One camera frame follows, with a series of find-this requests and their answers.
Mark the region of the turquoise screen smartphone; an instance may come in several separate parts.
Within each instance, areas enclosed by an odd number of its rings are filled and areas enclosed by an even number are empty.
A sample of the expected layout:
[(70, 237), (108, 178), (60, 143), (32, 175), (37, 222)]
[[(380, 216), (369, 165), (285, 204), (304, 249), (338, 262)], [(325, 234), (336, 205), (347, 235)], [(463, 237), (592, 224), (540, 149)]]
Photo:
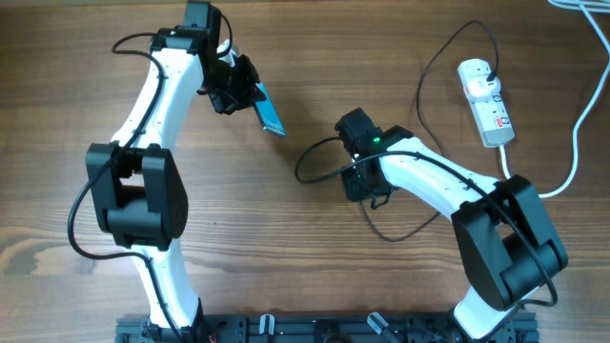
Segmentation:
[(286, 132), (275, 110), (274, 104), (262, 82), (256, 84), (259, 92), (264, 96), (254, 102), (254, 110), (261, 124), (262, 130), (285, 137)]

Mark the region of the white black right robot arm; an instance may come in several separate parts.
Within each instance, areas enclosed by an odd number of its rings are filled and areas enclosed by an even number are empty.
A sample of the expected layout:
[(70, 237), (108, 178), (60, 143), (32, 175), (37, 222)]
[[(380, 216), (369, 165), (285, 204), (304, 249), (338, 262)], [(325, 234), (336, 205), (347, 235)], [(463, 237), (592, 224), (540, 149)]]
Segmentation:
[(335, 131), (353, 163), (341, 175), (352, 201), (389, 199), (404, 189), (453, 225), (470, 288), (452, 309), (461, 339), (484, 342), (545, 286), (568, 254), (535, 187), (514, 175), (500, 181), (469, 171), (427, 148), (410, 131), (383, 131), (363, 109), (343, 115)]

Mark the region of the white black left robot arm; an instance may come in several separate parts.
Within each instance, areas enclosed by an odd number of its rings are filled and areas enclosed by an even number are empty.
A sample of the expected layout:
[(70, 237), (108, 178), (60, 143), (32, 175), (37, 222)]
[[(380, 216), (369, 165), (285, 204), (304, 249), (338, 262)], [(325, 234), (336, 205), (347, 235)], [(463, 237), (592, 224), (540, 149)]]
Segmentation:
[(173, 159), (177, 136), (196, 95), (208, 96), (219, 114), (253, 108), (264, 130), (285, 133), (249, 57), (232, 38), (220, 39), (229, 25), (210, 2), (190, 1), (182, 24), (148, 33), (142, 55), (151, 65), (130, 116), (110, 142), (87, 151), (89, 179), (71, 207), (69, 242), (98, 259), (78, 246), (74, 232), (79, 205), (91, 194), (100, 230), (119, 248), (105, 257), (134, 262), (151, 306), (141, 329), (118, 323), (119, 342), (214, 341), (181, 251), (189, 203)]

